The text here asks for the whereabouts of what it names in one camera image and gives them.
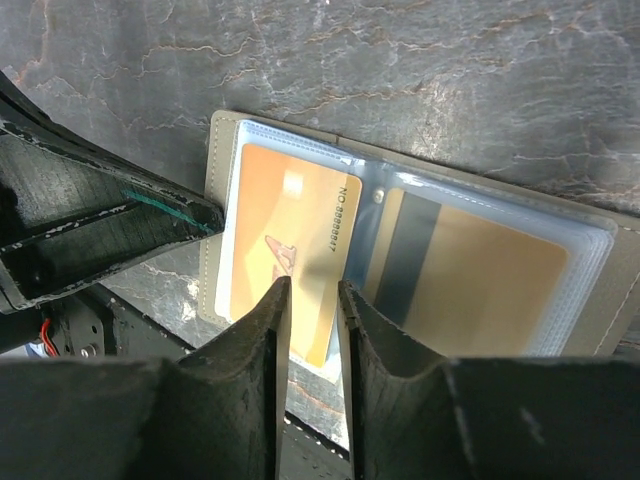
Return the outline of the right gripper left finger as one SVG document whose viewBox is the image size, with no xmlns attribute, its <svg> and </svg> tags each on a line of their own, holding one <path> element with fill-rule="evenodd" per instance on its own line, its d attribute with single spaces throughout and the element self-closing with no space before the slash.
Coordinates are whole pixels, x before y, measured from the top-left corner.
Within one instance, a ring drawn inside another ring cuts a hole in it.
<svg viewBox="0 0 640 480">
<path fill-rule="evenodd" d="M 6 358 L 5 479 L 275 479 L 291 281 L 179 361 Z"/>
</svg>

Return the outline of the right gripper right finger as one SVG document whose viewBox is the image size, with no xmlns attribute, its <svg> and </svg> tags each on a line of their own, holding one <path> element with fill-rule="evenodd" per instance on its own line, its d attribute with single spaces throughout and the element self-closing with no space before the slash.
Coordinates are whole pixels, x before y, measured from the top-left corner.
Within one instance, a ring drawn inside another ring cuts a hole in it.
<svg viewBox="0 0 640 480">
<path fill-rule="evenodd" d="M 639 365 L 448 358 L 349 282 L 339 343 L 356 479 L 635 479 Z"/>
</svg>

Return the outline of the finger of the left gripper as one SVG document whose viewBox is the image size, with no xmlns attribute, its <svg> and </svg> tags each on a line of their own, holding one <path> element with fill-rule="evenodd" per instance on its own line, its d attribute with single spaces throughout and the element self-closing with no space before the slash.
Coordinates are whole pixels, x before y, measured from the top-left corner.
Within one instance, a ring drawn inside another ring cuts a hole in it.
<svg viewBox="0 0 640 480">
<path fill-rule="evenodd" d="M 224 229 L 224 209 L 53 122 L 1 79 L 1 310 L 73 294 Z"/>
</svg>

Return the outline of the grey card holder wallet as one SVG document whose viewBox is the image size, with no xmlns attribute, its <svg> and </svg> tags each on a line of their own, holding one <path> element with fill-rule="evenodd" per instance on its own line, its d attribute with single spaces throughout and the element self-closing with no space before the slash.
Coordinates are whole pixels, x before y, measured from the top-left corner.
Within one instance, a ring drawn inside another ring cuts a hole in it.
<svg viewBox="0 0 640 480">
<path fill-rule="evenodd" d="M 211 119 L 201 312 L 236 321 L 292 282 L 292 351 L 322 366 L 337 284 L 447 356 L 607 355 L 639 312 L 639 222 L 344 137 Z"/>
</svg>

